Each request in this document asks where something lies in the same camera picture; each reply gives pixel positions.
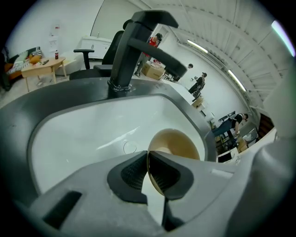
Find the table leg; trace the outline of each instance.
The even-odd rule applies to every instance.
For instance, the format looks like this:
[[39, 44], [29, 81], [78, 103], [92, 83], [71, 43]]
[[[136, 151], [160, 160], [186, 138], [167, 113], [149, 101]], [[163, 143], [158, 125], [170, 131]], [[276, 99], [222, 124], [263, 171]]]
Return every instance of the table leg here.
[[65, 75], [65, 78], [67, 78], [64, 61], [62, 61], [62, 67], [63, 67], [63, 72], [64, 72], [64, 75]]
[[27, 90], [28, 90], [28, 92], [29, 92], [28, 80], [27, 80], [26, 77], [25, 77], [25, 80], [26, 80]]
[[55, 68], [52, 67], [51, 70], [52, 70], [52, 77], [54, 78], [54, 83], [56, 84], [56, 72], [55, 72]]

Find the white ceiling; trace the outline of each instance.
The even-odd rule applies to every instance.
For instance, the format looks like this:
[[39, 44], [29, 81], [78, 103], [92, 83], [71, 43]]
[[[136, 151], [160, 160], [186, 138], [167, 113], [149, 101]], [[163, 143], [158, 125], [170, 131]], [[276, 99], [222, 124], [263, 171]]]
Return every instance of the white ceiling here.
[[[170, 12], [179, 24], [178, 29], [171, 28], [179, 42], [221, 68], [228, 80], [231, 76], [227, 71], [232, 70], [247, 89], [240, 89], [240, 93], [252, 107], [263, 108], [263, 101], [292, 62], [292, 55], [271, 27], [275, 19], [252, 0], [130, 2], [140, 3], [142, 9]], [[188, 39], [209, 54], [192, 47]]]

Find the beige cup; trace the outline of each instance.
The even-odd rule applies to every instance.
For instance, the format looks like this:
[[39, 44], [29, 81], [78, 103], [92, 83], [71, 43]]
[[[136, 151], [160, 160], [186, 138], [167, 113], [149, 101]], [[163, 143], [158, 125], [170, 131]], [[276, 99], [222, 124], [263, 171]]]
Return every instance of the beige cup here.
[[150, 173], [149, 152], [162, 151], [176, 156], [186, 157], [199, 160], [199, 154], [196, 146], [191, 139], [176, 129], [164, 129], [155, 134], [152, 138], [147, 154], [147, 170], [150, 180], [155, 189], [163, 195], [161, 189], [156, 184], [153, 176]]

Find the fluorescent light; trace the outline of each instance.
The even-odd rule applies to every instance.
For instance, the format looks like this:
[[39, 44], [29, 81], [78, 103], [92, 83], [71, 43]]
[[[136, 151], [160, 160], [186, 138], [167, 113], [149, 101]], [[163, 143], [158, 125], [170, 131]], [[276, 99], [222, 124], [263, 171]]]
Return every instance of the fluorescent light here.
[[199, 46], [198, 44], [192, 42], [191, 40], [187, 40], [189, 43], [191, 43], [192, 45], [194, 45], [195, 47], [198, 47], [200, 50], [202, 50], [205, 53], [208, 53], [208, 51], [206, 49], [204, 49], [202, 46]]
[[237, 77], [232, 73], [232, 71], [228, 70], [229, 74], [232, 75], [232, 77], [236, 80], [236, 82], [239, 84], [239, 86], [243, 89], [243, 91], [246, 91], [246, 89], [244, 88], [244, 86], [241, 84], [241, 82], [239, 81], [239, 79], [237, 79]]
[[295, 57], [295, 49], [292, 45], [292, 42], [290, 41], [289, 37], [287, 36], [286, 32], [281, 27], [281, 25], [275, 20], [271, 26], [276, 31], [276, 33], [281, 37], [282, 41], [285, 43], [286, 47], [290, 51], [290, 54], [293, 57]]

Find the faucet base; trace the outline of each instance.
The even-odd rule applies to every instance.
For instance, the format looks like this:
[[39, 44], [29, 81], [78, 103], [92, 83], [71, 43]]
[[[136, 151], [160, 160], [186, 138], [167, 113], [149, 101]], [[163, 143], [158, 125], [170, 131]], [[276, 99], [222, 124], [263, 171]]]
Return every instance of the faucet base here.
[[108, 80], [108, 85], [109, 87], [113, 90], [113, 91], [127, 91], [130, 90], [130, 84], [126, 87], [122, 87], [122, 86], [117, 86], [113, 83], [113, 81], [111, 80], [111, 78]]

